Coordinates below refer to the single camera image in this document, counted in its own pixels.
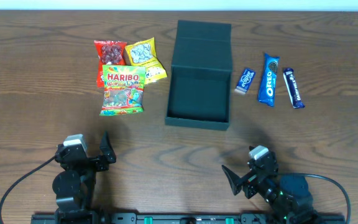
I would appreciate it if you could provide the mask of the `Haribo gummy worms bag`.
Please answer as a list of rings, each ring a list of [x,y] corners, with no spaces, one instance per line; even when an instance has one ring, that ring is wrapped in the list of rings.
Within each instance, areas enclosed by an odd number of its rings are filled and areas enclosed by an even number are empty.
[[[145,67],[103,65],[104,100],[101,116],[143,112]]]

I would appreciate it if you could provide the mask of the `blue Eclipse mints box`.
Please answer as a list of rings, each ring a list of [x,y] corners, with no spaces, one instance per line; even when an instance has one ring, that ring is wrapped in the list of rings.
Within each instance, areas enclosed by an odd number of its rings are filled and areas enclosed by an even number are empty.
[[[250,68],[245,68],[242,75],[239,78],[239,81],[234,91],[242,95],[245,95],[248,92],[254,77],[255,77],[255,72]]]

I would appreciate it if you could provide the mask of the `yellow Hacks candy bag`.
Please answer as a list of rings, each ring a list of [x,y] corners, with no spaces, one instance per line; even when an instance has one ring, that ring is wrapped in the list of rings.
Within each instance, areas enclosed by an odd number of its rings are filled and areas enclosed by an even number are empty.
[[[132,66],[145,67],[145,84],[167,78],[167,72],[157,58],[155,38],[125,46]]]

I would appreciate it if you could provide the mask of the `red Hacks candy bag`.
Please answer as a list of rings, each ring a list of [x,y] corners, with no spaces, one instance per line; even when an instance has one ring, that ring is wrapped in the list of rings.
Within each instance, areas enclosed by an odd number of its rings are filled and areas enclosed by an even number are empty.
[[[98,58],[98,76],[96,78],[96,86],[104,87],[103,65],[125,65],[124,48],[127,42],[113,40],[95,40],[94,41]]]

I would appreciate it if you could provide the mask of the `purple Dairy Milk bar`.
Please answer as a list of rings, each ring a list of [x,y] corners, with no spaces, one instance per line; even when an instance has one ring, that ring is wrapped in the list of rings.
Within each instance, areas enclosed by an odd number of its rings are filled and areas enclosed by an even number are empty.
[[[295,80],[294,70],[292,68],[285,68],[283,70],[283,77],[284,77],[285,84],[287,86],[292,107],[294,109],[304,108],[305,105],[301,100],[298,85]]]

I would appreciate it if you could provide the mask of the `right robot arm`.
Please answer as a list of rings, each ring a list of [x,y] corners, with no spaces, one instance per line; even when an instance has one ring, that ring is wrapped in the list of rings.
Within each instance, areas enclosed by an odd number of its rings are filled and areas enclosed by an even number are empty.
[[[222,166],[232,193],[244,192],[250,199],[259,194],[272,208],[276,223],[322,223],[313,208],[313,197],[304,177],[283,175],[278,178],[276,154],[264,146],[251,147],[250,171],[240,177]]]

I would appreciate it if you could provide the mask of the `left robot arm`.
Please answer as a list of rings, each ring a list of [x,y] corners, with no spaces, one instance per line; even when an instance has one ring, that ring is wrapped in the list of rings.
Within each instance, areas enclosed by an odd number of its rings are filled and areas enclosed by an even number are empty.
[[[57,146],[55,160],[64,169],[53,180],[52,189],[56,194],[58,209],[56,223],[109,223],[111,218],[102,208],[91,208],[96,173],[109,170],[116,162],[108,132],[99,145],[101,154],[88,157],[88,147],[82,134],[68,136]]]

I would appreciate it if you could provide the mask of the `dark green box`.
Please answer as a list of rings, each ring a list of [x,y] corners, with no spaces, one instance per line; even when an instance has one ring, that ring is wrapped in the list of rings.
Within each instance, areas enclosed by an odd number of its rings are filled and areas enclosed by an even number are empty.
[[[165,124],[229,127],[231,29],[230,24],[178,21]]]

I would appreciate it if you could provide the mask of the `blue Oreo cookie pack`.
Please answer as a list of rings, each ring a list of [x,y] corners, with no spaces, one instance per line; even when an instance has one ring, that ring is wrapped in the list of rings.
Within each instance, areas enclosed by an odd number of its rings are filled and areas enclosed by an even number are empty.
[[[279,59],[279,57],[272,57],[264,53],[264,72],[262,74],[257,99],[260,103],[271,107],[274,107],[275,104],[275,88]]]

